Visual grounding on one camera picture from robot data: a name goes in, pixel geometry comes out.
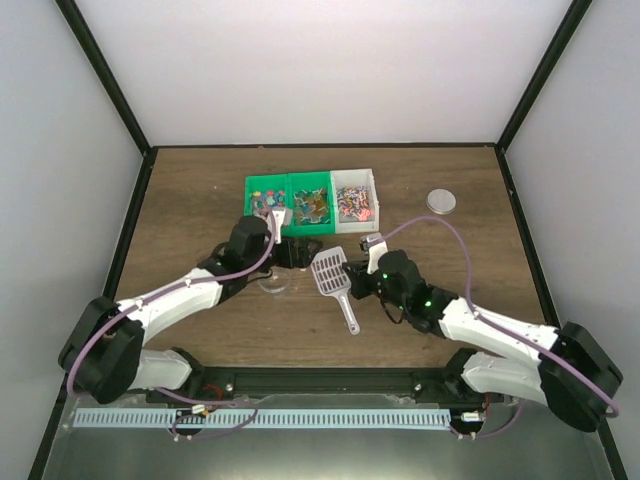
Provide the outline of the lilac slotted plastic scoop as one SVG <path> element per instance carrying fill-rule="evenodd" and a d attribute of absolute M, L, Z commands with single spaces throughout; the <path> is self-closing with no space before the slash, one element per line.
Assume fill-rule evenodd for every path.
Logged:
<path fill-rule="evenodd" d="M 336 246 L 318 252 L 311 263 L 311 272 L 319 292 L 338 302 L 351 335 L 360 333 L 360 325 L 348 299 L 351 281 L 343 269 L 347 261 L 342 247 Z"/>

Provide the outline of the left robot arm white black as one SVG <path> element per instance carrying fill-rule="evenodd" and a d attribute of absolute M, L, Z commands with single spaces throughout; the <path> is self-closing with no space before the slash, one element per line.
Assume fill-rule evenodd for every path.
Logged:
<path fill-rule="evenodd" d="M 68 394 L 109 404 L 131 390 L 157 390 L 184 404 L 196 402 L 204 392 L 203 365 L 182 348 L 156 351 L 147 343 L 230 300 L 254 274 L 309 267 L 322 246 L 282 234 L 278 221 L 243 216 L 227 241 L 177 280 L 131 299 L 93 299 L 59 354 Z"/>

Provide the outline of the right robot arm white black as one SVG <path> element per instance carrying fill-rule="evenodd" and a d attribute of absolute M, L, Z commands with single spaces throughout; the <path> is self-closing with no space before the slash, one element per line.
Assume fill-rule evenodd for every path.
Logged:
<path fill-rule="evenodd" d="M 611 414 L 623 374 L 593 335 L 568 322 L 561 328 L 531 324 L 473 305 L 427 283 L 403 250 L 342 265 L 356 299 L 375 296 L 395 307 L 397 322 L 440 338 L 477 347 L 453 358 L 444 378 L 447 396 L 465 403 L 479 393 L 498 393 L 547 406 L 565 424 L 596 431 Z"/>

